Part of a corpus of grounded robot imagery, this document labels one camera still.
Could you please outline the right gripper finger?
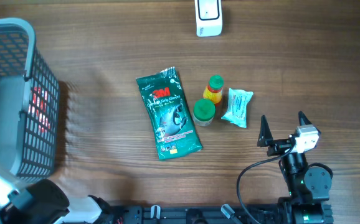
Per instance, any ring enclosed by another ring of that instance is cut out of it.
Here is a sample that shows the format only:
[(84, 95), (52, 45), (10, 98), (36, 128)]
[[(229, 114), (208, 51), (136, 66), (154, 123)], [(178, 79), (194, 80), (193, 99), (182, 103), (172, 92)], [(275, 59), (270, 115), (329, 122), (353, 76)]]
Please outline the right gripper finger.
[(321, 134), (321, 131), (312, 124), (312, 122), (306, 117), (304, 112), (298, 112), (298, 134)]
[(273, 136), (268, 125), (268, 121), (265, 115), (261, 117), (260, 123), (260, 133), (258, 136), (257, 146), (258, 147), (268, 147), (273, 144)]

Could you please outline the light blue tissue pack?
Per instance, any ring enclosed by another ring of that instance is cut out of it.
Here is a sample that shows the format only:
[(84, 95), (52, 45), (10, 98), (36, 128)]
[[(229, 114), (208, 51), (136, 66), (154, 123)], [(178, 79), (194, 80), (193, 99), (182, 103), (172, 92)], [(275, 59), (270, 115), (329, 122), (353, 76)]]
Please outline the light blue tissue pack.
[(252, 97), (252, 91), (229, 88), (227, 111), (221, 119), (227, 120), (240, 128), (247, 128), (247, 105)]

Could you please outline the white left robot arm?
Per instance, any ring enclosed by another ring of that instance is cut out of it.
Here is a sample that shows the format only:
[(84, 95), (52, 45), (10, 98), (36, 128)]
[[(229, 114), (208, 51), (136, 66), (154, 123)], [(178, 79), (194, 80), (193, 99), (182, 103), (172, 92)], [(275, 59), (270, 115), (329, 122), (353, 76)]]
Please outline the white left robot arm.
[(28, 184), (0, 165), (0, 223), (115, 223), (109, 204), (68, 197), (49, 179)]

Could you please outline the white barcode scanner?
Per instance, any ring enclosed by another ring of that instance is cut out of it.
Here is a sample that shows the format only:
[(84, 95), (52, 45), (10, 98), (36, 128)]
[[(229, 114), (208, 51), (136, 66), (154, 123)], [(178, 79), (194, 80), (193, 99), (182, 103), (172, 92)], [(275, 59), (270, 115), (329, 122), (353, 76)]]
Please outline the white barcode scanner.
[(222, 1), (195, 0), (196, 35), (198, 37), (213, 37), (222, 33)]

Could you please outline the green lid jar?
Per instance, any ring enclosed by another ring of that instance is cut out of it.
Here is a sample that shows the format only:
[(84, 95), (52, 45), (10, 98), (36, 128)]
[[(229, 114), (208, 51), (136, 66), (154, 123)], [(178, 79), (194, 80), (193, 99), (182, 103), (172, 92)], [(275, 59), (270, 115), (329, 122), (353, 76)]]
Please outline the green lid jar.
[(193, 108), (193, 119), (198, 126), (208, 126), (216, 113), (215, 104), (209, 99), (200, 99), (196, 101)]

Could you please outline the yellow bottle green cap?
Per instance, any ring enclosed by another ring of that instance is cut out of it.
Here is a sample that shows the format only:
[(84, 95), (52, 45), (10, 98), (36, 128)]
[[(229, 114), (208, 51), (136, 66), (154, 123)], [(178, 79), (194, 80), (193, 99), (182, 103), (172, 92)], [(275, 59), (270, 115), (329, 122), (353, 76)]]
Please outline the yellow bottle green cap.
[(220, 75), (211, 76), (202, 97), (211, 100), (215, 105), (219, 104), (222, 101), (223, 86), (224, 79)]

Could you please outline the green 3M gloves packet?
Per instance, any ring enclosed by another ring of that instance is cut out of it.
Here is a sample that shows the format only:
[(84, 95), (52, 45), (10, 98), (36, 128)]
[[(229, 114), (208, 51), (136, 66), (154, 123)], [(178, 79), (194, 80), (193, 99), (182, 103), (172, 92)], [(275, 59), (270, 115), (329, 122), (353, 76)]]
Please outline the green 3M gloves packet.
[(136, 82), (151, 121), (158, 159), (202, 150), (176, 69), (170, 67)]

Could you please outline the grey plastic basket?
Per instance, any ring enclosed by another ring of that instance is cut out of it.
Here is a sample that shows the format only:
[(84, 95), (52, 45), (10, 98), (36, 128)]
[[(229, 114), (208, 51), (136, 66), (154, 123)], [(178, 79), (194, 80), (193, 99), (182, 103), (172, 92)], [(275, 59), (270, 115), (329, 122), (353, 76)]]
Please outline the grey plastic basket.
[(34, 28), (0, 19), (0, 165), (27, 182), (54, 171), (60, 85)]

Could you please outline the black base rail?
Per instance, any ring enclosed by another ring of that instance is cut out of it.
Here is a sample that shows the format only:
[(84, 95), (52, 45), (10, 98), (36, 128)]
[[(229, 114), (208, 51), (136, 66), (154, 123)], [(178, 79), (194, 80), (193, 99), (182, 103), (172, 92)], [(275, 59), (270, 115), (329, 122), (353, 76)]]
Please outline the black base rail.
[(324, 223), (334, 222), (330, 205), (258, 204), (247, 207), (152, 207), (113, 206), (113, 223), (223, 224), (223, 223)]

